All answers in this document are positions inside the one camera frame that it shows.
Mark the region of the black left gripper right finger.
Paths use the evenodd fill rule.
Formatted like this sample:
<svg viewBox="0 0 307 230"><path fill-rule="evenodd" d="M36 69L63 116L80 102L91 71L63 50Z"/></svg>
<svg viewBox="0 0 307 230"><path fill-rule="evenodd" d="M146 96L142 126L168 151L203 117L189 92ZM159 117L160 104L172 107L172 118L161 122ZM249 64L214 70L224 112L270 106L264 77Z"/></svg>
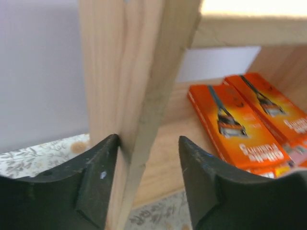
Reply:
<svg viewBox="0 0 307 230"><path fill-rule="evenodd" d="M185 136L178 146L193 229L306 229L306 171L271 179L238 169Z"/></svg>

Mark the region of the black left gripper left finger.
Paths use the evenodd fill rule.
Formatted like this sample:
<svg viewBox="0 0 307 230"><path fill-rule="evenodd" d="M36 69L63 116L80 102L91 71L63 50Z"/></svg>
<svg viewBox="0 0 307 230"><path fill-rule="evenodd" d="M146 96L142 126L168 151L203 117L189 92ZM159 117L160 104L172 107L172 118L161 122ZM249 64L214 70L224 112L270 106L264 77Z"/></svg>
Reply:
<svg viewBox="0 0 307 230"><path fill-rule="evenodd" d="M1 177L1 229L104 229L118 147L119 136L112 134L35 177Z"/></svg>

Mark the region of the orange Gillette razor box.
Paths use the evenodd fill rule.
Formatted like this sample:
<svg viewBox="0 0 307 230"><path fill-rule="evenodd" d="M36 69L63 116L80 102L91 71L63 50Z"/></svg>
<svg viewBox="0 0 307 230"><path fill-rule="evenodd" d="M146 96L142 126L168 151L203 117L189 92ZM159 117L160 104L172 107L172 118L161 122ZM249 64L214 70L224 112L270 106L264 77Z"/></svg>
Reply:
<svg viewBox="0 0 307 230"><path fill-rule="evenodd" d="M295 167L307 167L307 114L258 73L224 78L259 116Z"/></svg>
<svg viewBox="0 0 307 230"><path fill-rule="evenodd" d="M233 86L194 84L188 98L220 159L268 178L291 170L289 155Z"/></svg>

